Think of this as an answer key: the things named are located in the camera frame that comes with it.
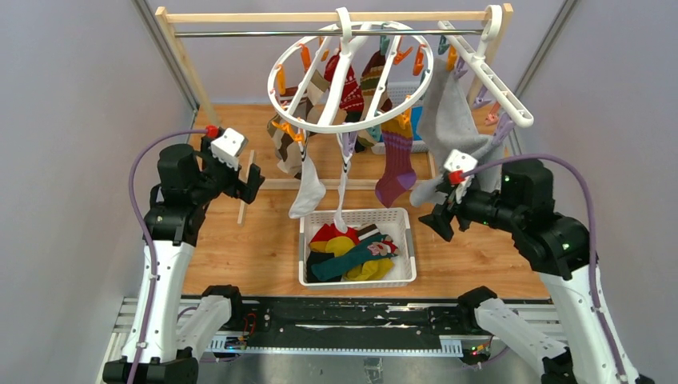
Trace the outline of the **purple striped sock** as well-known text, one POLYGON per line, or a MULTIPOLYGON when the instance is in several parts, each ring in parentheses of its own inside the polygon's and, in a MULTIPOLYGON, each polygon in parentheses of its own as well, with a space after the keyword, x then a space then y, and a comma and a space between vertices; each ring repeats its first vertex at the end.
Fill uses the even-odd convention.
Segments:
POLYGON ((394 118, 381 125, 381 133, 385 144, 385 170, 377 181, 375 195, 384 207, 391 207, 417 180, 410 159, 413 132, 409 122, 394 118))

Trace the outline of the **round white clip hanger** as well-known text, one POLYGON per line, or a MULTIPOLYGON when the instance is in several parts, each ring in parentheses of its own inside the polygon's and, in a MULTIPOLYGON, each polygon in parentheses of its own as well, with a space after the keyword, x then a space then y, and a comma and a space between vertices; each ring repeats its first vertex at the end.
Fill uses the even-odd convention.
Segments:
POLYGON ((338 16, 337 23, 316 31, 316 36, 323 37, 324 40, 314 57, 309 56, 307 47, 307 43, 313 40, 314 36, 310 32, 304 32, 304 37, 285 51, 276 61, 269 74, 269 100, 279 117, 278 120, 272 122, 272 125, 290 135, 297 142, 302 141, 309 132, 319 134, 351 133, 391 120, 395 120, 401 125, 407 125, 411 120, 411 107, 424 96, 431 82, 434 54, 421 32, 416 32, 409 26, 394 21, 389 16, 377 16, 375 13, 368 14, 366 20, 363 21, 357 15, 350 15, 346 8, 341 7, 335 10, 335 15, 338 16), (377 24, 382 25, 383 28, 373 30, 372 26, 377 24), (386 44, 385 49, 378 51, 380 55, 385 57, 385 64, 381 73, 377 76, 372 99, 367 102, 362 96, 362 90, 354 77, 352 61, 372 32, 383 38, 392 34, 394 38, 392 42, 386 44), (399 64, 411 52, 410 50, 400 50, 401 38, 409 33, 419 43, 413 74, 422 77, 421 83, 413 94, 407 96, 401 104, 383 111, 381 97, 385 93, 391 67, 399 64), (339 37, 340 47, 335 55, 328 59, 325 66, 330 74, 329 84, 323 91, 327 95, 326 103, 318 120, 311 122, 298 117, 295 111, 303 98, 311 98, 312 93, 309 86, 313 84, 318 63, 322 61, 321 56, 329 52, 329 40, 334 35, 339 37), (282 96, 286 91, 284 64, 298 50, 301 52, 305 76, 297 86, 297 92, 293 98, 281 102, 277 99, 277 96, 282 96))

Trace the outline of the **brown beige patterned sock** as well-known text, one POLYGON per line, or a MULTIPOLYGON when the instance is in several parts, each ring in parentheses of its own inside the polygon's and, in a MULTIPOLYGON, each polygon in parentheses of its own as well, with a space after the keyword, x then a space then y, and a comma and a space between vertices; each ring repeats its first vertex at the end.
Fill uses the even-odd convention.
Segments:
MULTIPOLYGON (((320 111, 316 109, 316 104, 319 103, 328 87, 329 82, 319 70, 315 70, 294 111, 294 116, 311 123, 317 123, 320 111)), ((273 141, 274 154, 278 160, 277 167, 285 174, 300 179, 302 175, 301 150, 298 144, 287 133, 276 127, 276 124, 282 123, 281 117, 276 114, 267 124, 267 132, 273 141)))

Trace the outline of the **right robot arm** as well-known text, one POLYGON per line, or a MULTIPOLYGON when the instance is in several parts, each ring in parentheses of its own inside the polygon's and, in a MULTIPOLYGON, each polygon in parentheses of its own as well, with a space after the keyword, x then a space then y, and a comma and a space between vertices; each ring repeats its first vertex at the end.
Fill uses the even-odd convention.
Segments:
POLYGON ((458 298, 457 323, 470 334, 497 336, 528 363, 543 383, 646 383, 620 343, 600 287, 595 222, 555 211, 552 171, 542 155, 497 161, 501 188, 486 192, 475 176, 483 166, 453 153, 435 185, 444 199, 421 222, 445 241, 479 223, 511 235, 514 247, 546 287, 565 340, 529 325, 486 286, 458 298))

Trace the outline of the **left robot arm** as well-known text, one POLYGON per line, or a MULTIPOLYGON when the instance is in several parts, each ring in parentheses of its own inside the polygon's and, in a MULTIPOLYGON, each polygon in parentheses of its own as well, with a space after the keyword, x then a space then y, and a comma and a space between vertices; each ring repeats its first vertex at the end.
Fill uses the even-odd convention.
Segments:
POLYGON ((209 204, 222 194, 247 204, 265 181, 259 166, 247 179, 226 160, 215 142, 200 150, 174 144, 159 153, 160 182, 150 192, 150 208, 139 214, 144 269, 138 307, 119 359, 107 362, 105 383, 195 383, 198 365, 216 333, 236 330, 245 320, 236 286, 209 286, 183 325, 181 292, 209 204))

